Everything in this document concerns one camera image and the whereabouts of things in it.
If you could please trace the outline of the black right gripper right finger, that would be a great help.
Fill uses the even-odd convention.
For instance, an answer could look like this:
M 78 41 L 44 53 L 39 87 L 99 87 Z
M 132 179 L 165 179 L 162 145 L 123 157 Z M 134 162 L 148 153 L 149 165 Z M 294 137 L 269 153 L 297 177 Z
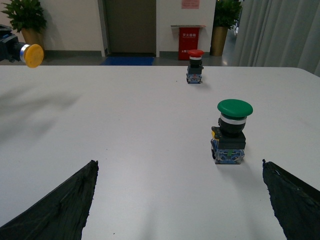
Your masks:
M 271 161 L 262 161 L 262 177 L 285 237 L 318 240 L 320 191 Z

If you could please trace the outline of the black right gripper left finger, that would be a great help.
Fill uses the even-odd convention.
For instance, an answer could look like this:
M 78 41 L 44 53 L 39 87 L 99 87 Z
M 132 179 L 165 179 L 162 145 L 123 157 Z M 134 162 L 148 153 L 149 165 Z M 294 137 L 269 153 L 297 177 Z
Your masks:
M 66 181 L 0 228 L 2 240 L 80 240 L 98 178 L 91 160 Z

